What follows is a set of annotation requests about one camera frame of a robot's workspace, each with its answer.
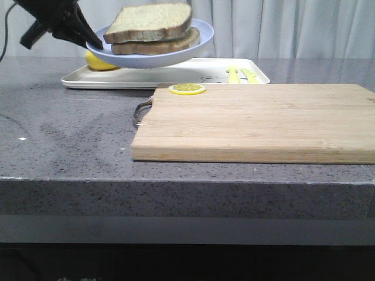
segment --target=white tray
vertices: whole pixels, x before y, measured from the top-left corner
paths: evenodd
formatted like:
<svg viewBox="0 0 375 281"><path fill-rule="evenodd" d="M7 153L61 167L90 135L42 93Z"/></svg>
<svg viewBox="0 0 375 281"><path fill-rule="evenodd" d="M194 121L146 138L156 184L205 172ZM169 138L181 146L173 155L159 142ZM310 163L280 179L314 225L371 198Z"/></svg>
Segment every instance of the white tray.
<svg viewBox="0 0 375 281"><path fill-rule="evenodd" d="M94 71L84 66L62 78L68 88L77 89L155 89L160 83L227 83L227 66L237 65L242 84L247 84L240 71L253 71L260 84L270 79L247 59L201 59L195 58L183 63L159 68L118 68L108 71Z"/></svg>

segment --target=wooden cutting board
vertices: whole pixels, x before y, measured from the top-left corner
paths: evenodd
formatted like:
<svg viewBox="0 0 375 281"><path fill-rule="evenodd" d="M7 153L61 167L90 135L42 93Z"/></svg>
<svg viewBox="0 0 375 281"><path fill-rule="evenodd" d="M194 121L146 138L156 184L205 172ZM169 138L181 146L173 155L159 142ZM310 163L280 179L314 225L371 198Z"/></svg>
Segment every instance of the wooden cutting board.
<svg viewBox="0 0 375 281"><path fill-rule="evenodd" d="M205 84L156 89L134 160L375 163L375 93L356 84Z"/></svg>

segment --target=lemon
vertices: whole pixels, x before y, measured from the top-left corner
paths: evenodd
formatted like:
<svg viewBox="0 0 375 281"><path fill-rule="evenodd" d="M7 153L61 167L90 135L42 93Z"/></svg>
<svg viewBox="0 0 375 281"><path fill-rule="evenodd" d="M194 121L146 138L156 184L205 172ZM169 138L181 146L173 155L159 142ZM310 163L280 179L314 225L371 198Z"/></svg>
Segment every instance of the lemon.
<svg viewBox="0 0 375 281"><path fill-rule="evenodd" d="M183 83L169 86L168 90L177 95L196 95L203 93L206 87L195 83Z"/></svg>
<svg viewBox="0 0 375 281"><path fill-rule="evenodd" d="M117 66L114 66L113 64L102 61L101 59L96 57L91 51L86 51L84 58L86 59L88 66L95 70L111 70L117 68Z"/></svg>

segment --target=lemon slice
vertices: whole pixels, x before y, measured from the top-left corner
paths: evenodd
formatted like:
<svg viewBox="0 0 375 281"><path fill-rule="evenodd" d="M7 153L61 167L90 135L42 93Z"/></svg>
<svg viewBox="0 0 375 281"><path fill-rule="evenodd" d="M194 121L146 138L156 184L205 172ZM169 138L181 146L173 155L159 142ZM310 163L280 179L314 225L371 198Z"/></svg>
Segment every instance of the lemon slice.
<svg viewBox="0 0 375 281"><path fill-rule="evenodd" d="M168 90L177 95L197 95L203 93L206 87L195 83L183 83L169 86Z"/></svg>

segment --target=cable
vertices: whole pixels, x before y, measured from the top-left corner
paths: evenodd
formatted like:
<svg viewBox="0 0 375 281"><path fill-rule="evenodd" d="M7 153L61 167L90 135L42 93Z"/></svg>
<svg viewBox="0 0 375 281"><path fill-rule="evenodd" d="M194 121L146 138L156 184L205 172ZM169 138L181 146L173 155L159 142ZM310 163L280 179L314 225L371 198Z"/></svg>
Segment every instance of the cable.
<svg viewBox="0 0 375 281"><path fill-rule="evenodd" d="M4 25L5 25L4 48L2 49L2 53L1 53L1 56L0 56L0 62L2 61L2 59L5 56L6 45L8 44L8 15L9 15L9 13L11 12L11 10L16 5L17 5L17 3L12 4L12 6L10 6L9 9L7 10L7 12L5 13L5 22L4 22Z"/></svg>

